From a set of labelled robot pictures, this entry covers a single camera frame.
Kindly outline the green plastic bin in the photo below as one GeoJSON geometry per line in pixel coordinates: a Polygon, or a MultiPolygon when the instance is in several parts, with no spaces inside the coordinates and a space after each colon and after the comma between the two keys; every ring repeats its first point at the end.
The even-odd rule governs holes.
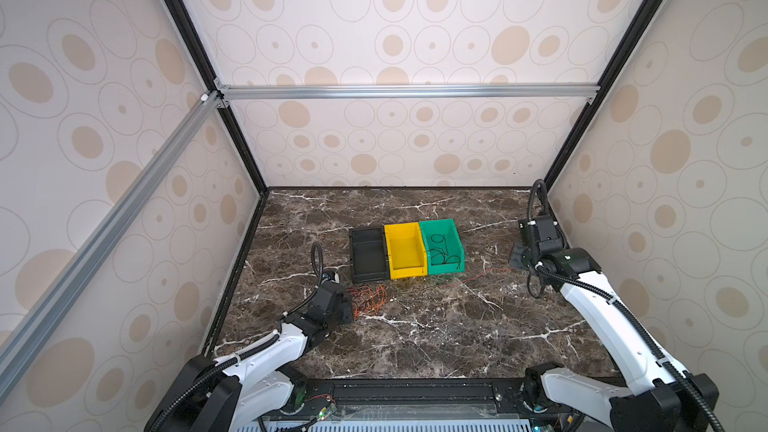
{"type": "Polygon", "coordinates": [[[428,274],[465,271],[465,250],[453,219],[419,223],[427,253],[428,274]]]}

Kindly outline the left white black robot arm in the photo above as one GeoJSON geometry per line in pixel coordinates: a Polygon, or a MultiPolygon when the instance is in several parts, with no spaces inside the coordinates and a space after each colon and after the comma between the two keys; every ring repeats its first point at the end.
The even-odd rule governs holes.
{"type": "Polygon", "coordinates": [[[327,280],[304,308],[281,317],[267,336],[217,360],[189,359],[148,419],[147,431],[235,431],[280,409],[302,378],[282,369],[354,319],[347,289],[327,280]]]}

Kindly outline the horizontal aluminium rail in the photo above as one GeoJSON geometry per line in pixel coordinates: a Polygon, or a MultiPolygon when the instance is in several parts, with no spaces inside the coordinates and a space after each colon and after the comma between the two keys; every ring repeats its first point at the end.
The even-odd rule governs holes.
{"type": "Polygon", "coordinates": [[[595,83],[523,84],[424,84],[424,85],[313,85],[233,86],[220,93],[232,100],[324,100],[324,99],[452,99],[510,97],[594,97],[595,83]]]}

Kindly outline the yellow plastic bin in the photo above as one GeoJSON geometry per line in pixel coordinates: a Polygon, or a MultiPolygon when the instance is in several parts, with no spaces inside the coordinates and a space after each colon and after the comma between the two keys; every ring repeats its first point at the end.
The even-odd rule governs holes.
{"type": "Polygon", "coordinates": [[[396,280],[427,276],[427,252],[420,224],[388,224],[384,226],[384,232],[390,278],[396,280]]]}

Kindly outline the left diagonal aluminium rail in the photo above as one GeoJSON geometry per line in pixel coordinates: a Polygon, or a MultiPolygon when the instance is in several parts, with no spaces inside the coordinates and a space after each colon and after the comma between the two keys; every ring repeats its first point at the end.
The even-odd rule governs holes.
{"type": "Polygon", "coordinates": [[[221,92],[211,90],[187,114],[9,338],[1,352],[2,401],[7,400],[221,99],[221,92]]]}

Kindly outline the black plastic bin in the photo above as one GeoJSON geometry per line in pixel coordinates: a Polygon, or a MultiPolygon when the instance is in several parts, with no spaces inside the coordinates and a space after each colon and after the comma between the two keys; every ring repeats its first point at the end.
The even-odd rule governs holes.
{"type": "Polygon", "coordinates": [[[385,229],[382,225],[349,230],[351,279],[354,284],[390,279],[385,229]]]}

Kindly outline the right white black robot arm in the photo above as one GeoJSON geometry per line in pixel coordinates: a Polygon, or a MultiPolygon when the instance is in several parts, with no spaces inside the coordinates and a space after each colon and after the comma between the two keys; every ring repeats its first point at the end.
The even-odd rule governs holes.
{"type": "Polygon", "coordinates": [[[538,282],[529,294],[540,298],[546,288],[561,294],[600,339],[625,382],[611,385],[556,362],[529,367],[520,390],[529,411],[568,407],[613,431],[723,430],[715,414],[715,383],[675,359],[619,298],[595,259],[569,245],[541,179],[530,189],[519,230],[510,265],[538,282]]]}

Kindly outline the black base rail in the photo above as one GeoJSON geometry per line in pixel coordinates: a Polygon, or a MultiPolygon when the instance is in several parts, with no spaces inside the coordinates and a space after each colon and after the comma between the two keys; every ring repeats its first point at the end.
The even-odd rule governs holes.
{"type": "Polygon", "coordinates": [[[183,373],[149,431],[673,431],[668,388],[634,394],[617,381],[308,380],[283,367],[246,386],[223,372],[183,373]]]}

